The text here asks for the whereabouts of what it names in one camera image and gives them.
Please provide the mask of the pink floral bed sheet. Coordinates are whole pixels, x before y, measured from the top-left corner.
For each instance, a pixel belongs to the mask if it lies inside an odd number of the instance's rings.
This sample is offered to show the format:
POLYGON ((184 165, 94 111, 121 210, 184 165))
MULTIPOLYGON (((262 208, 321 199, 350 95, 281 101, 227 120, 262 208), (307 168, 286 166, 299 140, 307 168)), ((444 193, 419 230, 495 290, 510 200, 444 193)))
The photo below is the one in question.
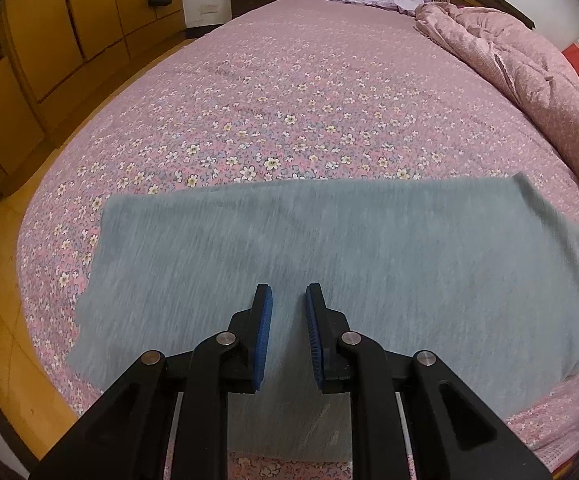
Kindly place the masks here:
POLYGON ((67 356, 100 214, 118 193, 310 179, 506 177, 522 171, 579 221, 579 77, 508 15, 460 10, 566 78, 525 114, 408 16, 278 0, 210 32, 130 84, 45 175, 18 237, 24 317, 73 411, 99 392, 67 356))

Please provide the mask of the wall socket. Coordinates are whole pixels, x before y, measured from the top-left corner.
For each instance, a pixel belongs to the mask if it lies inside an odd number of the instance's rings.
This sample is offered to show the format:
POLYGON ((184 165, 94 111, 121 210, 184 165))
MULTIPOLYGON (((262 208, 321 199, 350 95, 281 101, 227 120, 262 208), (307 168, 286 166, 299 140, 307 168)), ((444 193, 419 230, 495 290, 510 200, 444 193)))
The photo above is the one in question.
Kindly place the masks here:
POLYGON ((219 12, 219 6, 217 4, 204 4, 199 8, 201 15, 206 14, 217 14, 219 12))

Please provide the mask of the grey-green pants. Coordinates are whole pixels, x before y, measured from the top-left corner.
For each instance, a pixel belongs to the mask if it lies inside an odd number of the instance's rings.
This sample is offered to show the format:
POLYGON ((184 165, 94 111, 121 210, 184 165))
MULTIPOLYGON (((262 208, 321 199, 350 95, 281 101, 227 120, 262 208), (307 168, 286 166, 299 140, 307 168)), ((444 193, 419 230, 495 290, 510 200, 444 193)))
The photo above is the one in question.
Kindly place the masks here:
POLYGON ((303 295, 385 349, 440 356, 501 417, 579 372, 579 224, 522 174, 233 184, 107 200, 69 366, 99 389, 144 351, 177 354, 273 292, 261 390, 228 445, 283 460, 351 455, 349 402, 312 372, 303 295))

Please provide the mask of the pink floral duvet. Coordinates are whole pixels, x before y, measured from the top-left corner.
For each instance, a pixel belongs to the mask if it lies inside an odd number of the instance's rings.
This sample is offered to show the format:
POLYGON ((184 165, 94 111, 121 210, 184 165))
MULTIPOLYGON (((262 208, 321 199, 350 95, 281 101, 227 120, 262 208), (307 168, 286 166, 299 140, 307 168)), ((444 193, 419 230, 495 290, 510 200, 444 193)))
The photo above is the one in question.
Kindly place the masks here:
POLYGON ((579 77, 550 41, 489 8, 424 3, 415 19, 423 35, 524 112, 579 181, 579 77))

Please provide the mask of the wooden wardrobe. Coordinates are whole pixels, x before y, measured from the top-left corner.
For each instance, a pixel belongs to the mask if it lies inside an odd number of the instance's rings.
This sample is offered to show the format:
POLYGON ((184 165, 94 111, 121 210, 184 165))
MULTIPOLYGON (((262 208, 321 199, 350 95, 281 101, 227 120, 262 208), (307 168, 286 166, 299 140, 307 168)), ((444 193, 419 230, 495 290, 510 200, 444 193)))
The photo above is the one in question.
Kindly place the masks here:
POLYGON ((183 0, 0 0, 0 198, 184 28, 183 0))

